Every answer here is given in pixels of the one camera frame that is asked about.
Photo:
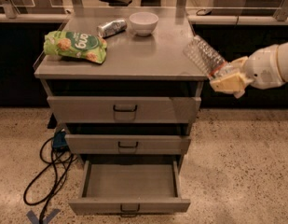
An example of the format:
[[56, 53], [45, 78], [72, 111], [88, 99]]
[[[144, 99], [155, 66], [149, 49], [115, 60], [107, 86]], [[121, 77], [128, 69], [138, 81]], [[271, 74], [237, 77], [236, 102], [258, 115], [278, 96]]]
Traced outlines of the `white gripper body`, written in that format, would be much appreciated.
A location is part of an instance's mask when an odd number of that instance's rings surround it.
[[280, 66], [282, 45], [272, 45], [255, 51], [243, 66], [246, 76], [253, 82], [251, 86], [260, 90], [277, 88], [284, 84]]

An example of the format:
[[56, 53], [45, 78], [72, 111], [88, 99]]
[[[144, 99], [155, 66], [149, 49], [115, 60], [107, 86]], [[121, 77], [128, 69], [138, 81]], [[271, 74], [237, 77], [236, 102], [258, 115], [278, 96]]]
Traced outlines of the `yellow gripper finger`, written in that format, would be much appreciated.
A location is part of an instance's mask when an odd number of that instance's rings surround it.
[[222, 77], [212, 78], [210, 85], [216, 92], [232, 94], [239, 99], [245, 93], [245, 89], [254, 82], [241, 72], [226, 74]]
[[240, 58], [232, 61], [231, 65], [235, 69], [239, 70], [241, 73], [244, 73], [245, 72], [244, 65], [247, 62], [247, 60], [248, 60], [248, 57], [247, 56], [243, 56], [243, 57], [240, 57]]

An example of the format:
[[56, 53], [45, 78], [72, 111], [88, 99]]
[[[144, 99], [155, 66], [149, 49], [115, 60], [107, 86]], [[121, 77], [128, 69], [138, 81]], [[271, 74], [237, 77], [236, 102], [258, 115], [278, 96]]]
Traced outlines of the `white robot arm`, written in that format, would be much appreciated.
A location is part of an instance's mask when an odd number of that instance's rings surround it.
[[258, 49], [250, 56], [226, 64], [211, 87], [241, 98], [248, 86], [259, 90], [278, 88], [288, 82], [288, 42]]

